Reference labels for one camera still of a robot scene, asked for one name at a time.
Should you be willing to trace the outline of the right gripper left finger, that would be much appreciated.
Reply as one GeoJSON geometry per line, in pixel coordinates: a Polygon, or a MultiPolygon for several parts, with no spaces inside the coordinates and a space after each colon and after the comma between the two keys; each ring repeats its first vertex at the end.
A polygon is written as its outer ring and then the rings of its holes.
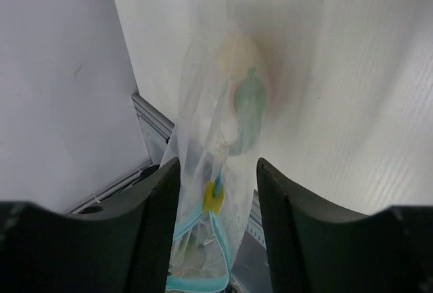
{"type": "Polygon", "coordinates": [[[2,202],[1,291],[165,291],[179,190],[173,158],[86,213],[2,202]]]}

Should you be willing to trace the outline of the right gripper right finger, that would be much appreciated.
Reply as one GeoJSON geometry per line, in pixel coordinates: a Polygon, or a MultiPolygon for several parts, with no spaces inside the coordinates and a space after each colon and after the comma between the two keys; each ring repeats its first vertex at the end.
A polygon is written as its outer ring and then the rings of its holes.
{"type": "Polygon", "coordinates": [[[275,292],[431,292],[432,207],[344,208],[260,158],[258,198],[275,292]]]}

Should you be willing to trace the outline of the green cucumber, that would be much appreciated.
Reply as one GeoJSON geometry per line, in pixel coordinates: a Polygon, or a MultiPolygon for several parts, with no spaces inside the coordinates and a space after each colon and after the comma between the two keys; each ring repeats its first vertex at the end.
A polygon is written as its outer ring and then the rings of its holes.
{"type": "Polygon", "coordinates": [[[264,81],[256,67],[247,69],[246,78],[235,87],[233,108],[237,119],[237,137],[230,145],[229,155],[239,156],[252,150],[260,140],[267,105],[264,81]]]}

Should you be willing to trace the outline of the clear zip top bag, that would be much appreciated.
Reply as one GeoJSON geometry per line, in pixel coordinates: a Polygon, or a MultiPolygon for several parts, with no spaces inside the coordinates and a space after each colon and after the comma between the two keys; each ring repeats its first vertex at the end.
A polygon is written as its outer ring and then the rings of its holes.
{"type": "Polygon", "coordinates": [[[179,110],[164,160],[180,163],[180,192],[170,252],[167,292],[220,292],[246,232],[256,186],[255,167],[263,142],[230,156],[237,119],[229,105],[227,75],[218,56],[227,37],[250,37],[269,64],[258,30],[245,21],[208,25],[191,40],[180,82],[179,110]]]}

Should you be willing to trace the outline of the white egg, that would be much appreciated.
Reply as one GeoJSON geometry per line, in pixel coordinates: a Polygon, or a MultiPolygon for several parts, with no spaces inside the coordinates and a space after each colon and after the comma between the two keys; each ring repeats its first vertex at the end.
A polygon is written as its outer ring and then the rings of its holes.
{"type": "Polygon", "coordinates": [[[263,56],[256,43],[242,34],[227,37],[219,49],[219,69],[224,75],[245,76],[250,68],[264,66],[263,56]]]}

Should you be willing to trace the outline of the brown egg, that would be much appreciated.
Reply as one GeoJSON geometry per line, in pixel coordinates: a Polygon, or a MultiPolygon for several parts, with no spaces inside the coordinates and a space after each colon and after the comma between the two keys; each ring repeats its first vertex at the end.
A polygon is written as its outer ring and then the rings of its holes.
{"type": "MultiPolygon", "coordinates": [[[[291,113],[290,104],[282,98],[282,92],[278,89],[279,84],[276,83],[270,76],[265,67],[260,67],[256,69],[259,77],[261,77],[265,84],[265,89],[267,92],[267,105],[265,110],[265,118],[269,120],[277,120],[282,118],[284,115],[291,113]]],[[[233,94],[235,91],[235,87],[239,85],[239,83],[246,78],[245,76],[234,75],[230,73],[227,75],[227,80],[230,83],[229,86],[229,105],[233,114],[235,116],[235,111],[233,108],[233,94]]]]}

